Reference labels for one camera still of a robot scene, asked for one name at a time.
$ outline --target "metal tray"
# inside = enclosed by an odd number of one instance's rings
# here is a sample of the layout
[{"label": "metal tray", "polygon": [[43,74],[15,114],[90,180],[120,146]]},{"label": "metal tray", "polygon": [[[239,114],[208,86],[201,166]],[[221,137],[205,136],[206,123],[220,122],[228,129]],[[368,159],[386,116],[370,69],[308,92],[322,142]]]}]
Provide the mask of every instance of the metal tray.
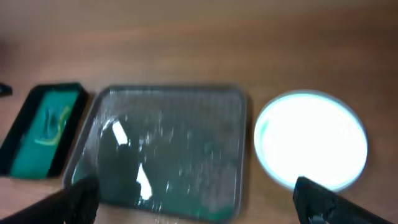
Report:
[{"label": "metal tray", "polygon": [[63,184],[96,174],[103,203],[228,222],[241,206],[246,104],[233,86],[111,86]]}]

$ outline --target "tray rim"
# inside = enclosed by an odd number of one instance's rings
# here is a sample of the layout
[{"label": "tray rim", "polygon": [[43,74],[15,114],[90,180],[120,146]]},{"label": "tray rim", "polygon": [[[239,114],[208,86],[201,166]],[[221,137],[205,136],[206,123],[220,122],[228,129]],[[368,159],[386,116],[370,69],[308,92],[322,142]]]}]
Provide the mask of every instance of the tray rim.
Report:
[{"label": "tray rim", "polygon": [[243,197],[243,180],[244,180],[244,167],[245,167],[245,153],[246,153],[246,129],[247,129],[247,112],[248,112],[248,96],[247,94],[243,91],[242,88],[240,88],[237,85],[229,85],[229,84],[217,84],[217,85],[110,85],[101,90],[99,93],[97,93],[94,97],[94,100],[92,101],[90,105],[90,109],[87,113],[87,115],[84,117],[85,121],[83,123],[83,126],[80,129],[80,133],[78,136],[78,139],[76,141],[76,144],[73,147],[73,152],[69,158],[68,164],[65,168],[65,171],[63,173],[62,177],[62,186],[63,188],[69,187],[72,184],[72,177],[73,177],[73,171],[77,165],[78,160],[80,159],[80,156],[83,152],[84,145],[86,143],[86,139],[88,135],[90,134],[90,130],[93,124],[93,120],[96,115],[96,110],[99,108],[101,104],[101,100],[109,94],[109,92],[116,90],[116,91],[123,91],[123,90],[142,90],[142,91],[233,91],[236,94],[238,94],[239,99],[241,100],[242,106],[241,106],[241,116],[239,119],[239,125],[240,125],[240,132],[239,132],[239,149],[238,149],[238,168],[237,168],[237,174],[236,174],[236,183],[235,183],[235,199],[234,199],[234,208],[233,208],[233,214],[227,218],[227,219],[221,219],[221,220],[207,220],[207,219],[197,219],[195,217],[189,217],[189,216],[183,216],[181,214],[177,213],[167,213],[167,212],[159,212],[159,214],[163,215],[175,215],[177,217],[181,218],[187,218],[191,220],[200,220],[204,222],[210,222],[210,223],[229,223],[231,220],[235,219],[241,209],[242,209],[242,197]]}]

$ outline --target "petri dish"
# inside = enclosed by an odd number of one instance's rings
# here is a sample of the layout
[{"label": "petri dish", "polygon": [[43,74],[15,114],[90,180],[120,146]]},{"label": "petri dish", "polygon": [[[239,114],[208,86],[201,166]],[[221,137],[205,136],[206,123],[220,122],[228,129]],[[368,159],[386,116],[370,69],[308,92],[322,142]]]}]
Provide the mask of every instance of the petri dish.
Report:
[{"label": "petri dish", "polygon": [[290,190],[300,176],[343,190],[360,176],[368,155],[366,133],[353,110],[312,90],[268,103],[256,121],[254,147],[264,170]]}]

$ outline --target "wood grain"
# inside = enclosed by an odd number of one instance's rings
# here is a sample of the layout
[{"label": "wood grain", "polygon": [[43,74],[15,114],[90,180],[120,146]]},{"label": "wood grain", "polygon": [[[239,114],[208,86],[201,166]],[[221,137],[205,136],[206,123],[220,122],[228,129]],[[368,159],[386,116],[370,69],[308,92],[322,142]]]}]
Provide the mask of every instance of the wood grain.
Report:
[{"label": "wood grain", "polygon": [[[13,96],[0,99],[0,139],[38,83],[79,81],[92,92],[110,84],[232,83],[251,97],[253,123],[261,108],[285,91],[321,90],[350,105],[369,138],[364,173],[342,196],[398,222],[397,12],[397,3],[370,2],[124,28],[70,31],[61,24],[62,32],[40,27],[43,35],[16,27],[23,32],[8,30],[0,47],[0,81],[14,87]],[[244,206],[235,222],[298,223],[291,192],[267,176],[251,144],[247,150]],[[2,178],[0,217],[60,187],[59,180]],[[96,220],[175,222],[189,221],[105,205]]]}]

